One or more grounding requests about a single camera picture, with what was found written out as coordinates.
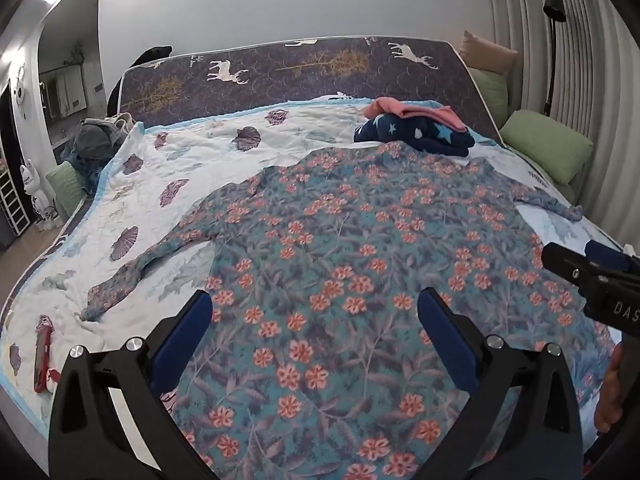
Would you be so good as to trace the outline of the person's right hand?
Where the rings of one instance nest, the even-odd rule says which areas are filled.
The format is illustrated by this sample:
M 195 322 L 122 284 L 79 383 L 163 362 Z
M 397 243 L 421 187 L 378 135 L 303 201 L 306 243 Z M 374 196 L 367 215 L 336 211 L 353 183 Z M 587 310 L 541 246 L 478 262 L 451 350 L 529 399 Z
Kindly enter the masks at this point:
M 600 398 L 594 412 L 594 426 L 600 434 L 606 434 L 622 416 L 620 407 L 620 363 L 623 348 L 616 344 L 608 368 L 603 377 Z

